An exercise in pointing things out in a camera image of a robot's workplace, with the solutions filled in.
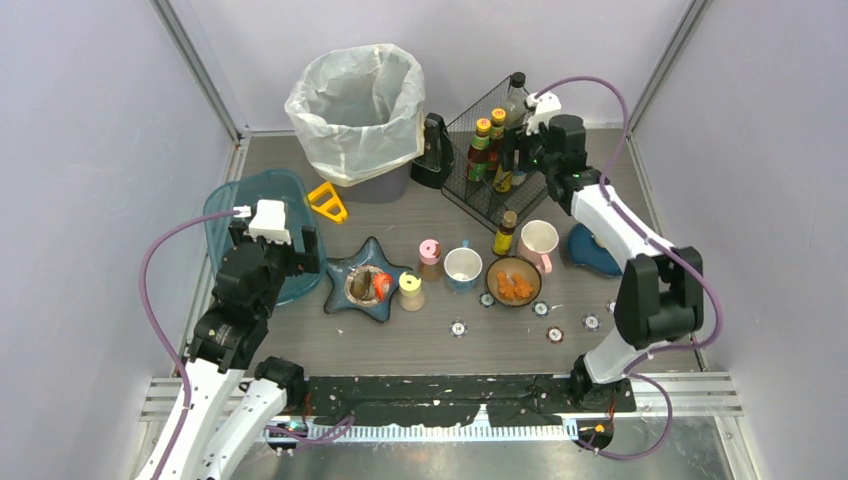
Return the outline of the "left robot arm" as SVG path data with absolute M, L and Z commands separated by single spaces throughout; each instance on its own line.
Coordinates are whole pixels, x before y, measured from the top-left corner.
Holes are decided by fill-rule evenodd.
M 272 417 L 305 398 L 303 368 L 269 357 L 236 409 L 223 413 L 268 333 L 285 280 L 316 274 L 321 265 L 311 226 L 301 229 L 301 250 L 280 227 L 259 232 L 235 221 L 229 230 L 236 243 L 221 260 L 188 359 L 177 364 L 183 387 L 140 479 L 228 479 Z

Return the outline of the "small yellow oil bottle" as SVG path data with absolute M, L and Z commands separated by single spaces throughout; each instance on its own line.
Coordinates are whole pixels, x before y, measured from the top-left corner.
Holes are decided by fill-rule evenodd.
M 512 177 L 515 170 L 515 162 L 512 155 L 503 154 L 496 169 L 493 179 L 493 189 L 497 193 L 506 193 L 512 185 Z

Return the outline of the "yellow cap sauce bottle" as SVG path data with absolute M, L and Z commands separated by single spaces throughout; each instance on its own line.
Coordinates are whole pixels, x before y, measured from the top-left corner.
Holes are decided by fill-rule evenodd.
M 486 151 L 486 167 L 488 172 L 495 172 L 498 168 L 498 155 L 505 131 L 506 117 L 507 112 L 501 107 L 491 111 L 489 141 Z
M 479 118 L 475 122 L 475 133 L 467 151 L 466 179 L 471 182 L 481 181 L 486 172 L 486 149 L 490 140 L 491 122 L 487 118 Z

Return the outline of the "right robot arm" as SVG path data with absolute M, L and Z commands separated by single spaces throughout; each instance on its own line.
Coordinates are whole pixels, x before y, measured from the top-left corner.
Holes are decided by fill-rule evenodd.
M 503 167 L 540 172 L 551 199 L 600 241 L 622 272 L 614 329 L 578 357 L 566 383 L 567 398 L 581 410 L 606 405 L 636 363 L 654 349 L 676 346 L 704 320 L 700 253 L 675 247 L 633 216 L 606 176 L 588 165 L 585 137 L 581 118 L 559 114 L 535 130 L 507 129 L 499 149 Z

